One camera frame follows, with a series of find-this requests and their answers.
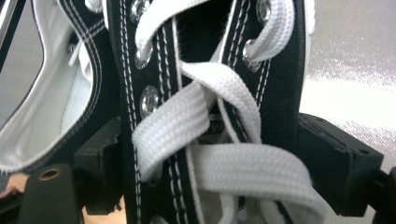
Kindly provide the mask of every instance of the white shoelace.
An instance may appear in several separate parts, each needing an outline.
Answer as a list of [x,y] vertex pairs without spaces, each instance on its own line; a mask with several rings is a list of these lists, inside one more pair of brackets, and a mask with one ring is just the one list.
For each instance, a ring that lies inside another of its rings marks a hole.
[[[154,0],[138,24],[135,43],[143,61],[152,48],[152,37],[172,16],[207,0]],[[277,55],[288,43],[294,23],[291,0],[271,0],[271,18],[247,53],[253,62]],[[221,63],[179,62],[180,71],[193,82],[184,87],[133,133],[142,181],[149,181],[171,155],[189,147],[197,188],[217,192],[221,198],[220,223],[237,222],[237,197],[258,200],[260,213],[278,223],[274,202],[282,202],[293,223],[322,223],[321,199],[311,187],[309,173],[299,159],[278,147],[262,145],[261,117],[254,98],[235,71]],[[209,127],[205,92],[233,105],[249,143],[241,144],[224,110],[221,115],[233,144],[212,146],[191,143]]]

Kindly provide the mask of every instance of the shoelace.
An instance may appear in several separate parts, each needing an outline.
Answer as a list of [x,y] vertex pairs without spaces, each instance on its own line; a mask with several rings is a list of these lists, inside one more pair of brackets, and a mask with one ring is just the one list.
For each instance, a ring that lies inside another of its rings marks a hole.
[[[206,1],[154,0],[136,30],[136,59],[143,62],[149,57],[152,38],[166,20]],[[252,62],[274,57],[290,39],[293,3],[271,0],[270,4],[271,18],[247,52]],[[166,159],[186,147],[197,188],[220,195],[220,223],[237,222],[238,195],[257,199],[260,212],[270,223],[279,223],[279,217],[271,212],[274,202],[283,204],[293,223],[323,222],[323,205],[305,166],[286,150],[262,145],[259,109],[235,71],[221,63],[178,64],[193,82],[142,120],[133,133],[141,180],[150,181]],[[233,143],[200,146],[195,140],[209,127],[208,108],[214,99]],[[249,143],[240,143],[223,100],[236,108]]]

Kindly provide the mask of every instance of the white padded lining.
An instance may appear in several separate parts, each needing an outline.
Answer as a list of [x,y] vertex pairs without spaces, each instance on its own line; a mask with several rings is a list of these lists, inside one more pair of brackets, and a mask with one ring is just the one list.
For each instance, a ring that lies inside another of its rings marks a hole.
[[44,62],[25,100],[0,130],[2,172],[18,171],[48,153],[78,120],[92,92],[91,64],[83,64],[84,71],[67,64],[72,28],[62,11],[51,1],[34,0],[33,7]]

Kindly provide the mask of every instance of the eyelet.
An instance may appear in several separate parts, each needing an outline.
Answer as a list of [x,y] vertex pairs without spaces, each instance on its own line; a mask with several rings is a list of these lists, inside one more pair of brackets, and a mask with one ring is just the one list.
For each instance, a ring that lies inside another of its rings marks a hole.
[[149,224],[168,224],[168,223],[163,217],[156,216],[156,217],[152,217],[149,220]]
[[140,97],[140,116],[143,118],[153,113],[158,107],[158,91],[153,86],[147,86]]
[[259,22],[264,26],[271,18],[271,5],[269,0],[258,0],[256,13]]
[[257,72],[259,71],[260,67],[262,66],[262,62],[252,62],[249,57],[248,57],[248,52],[250,51],[251,46],[254,44],[254,39],[249,39],[247,43],[245,44],[244,50],[243,50],[243,61],[245,63],[245,66],[250,72]]
[[136,68],[141,70],[144,67],[146,67],[146,65],[148,65],[149,60],[151,58],[151,54],[152,54],[152,46],[149,48],[146,57],[144,57],[143,61],[140,61],[140,58],[143,58],[143,56],[140,54],[139,50],[136,49],[136,54],[134,56],[134,64],[136,65]]
[[102,0],[85,0],[85,6],[93,13],[101,13],[103,11]]
[[142,15],[149,8],[149,0],[135,0],[131,5],[130,19],[138,24]]

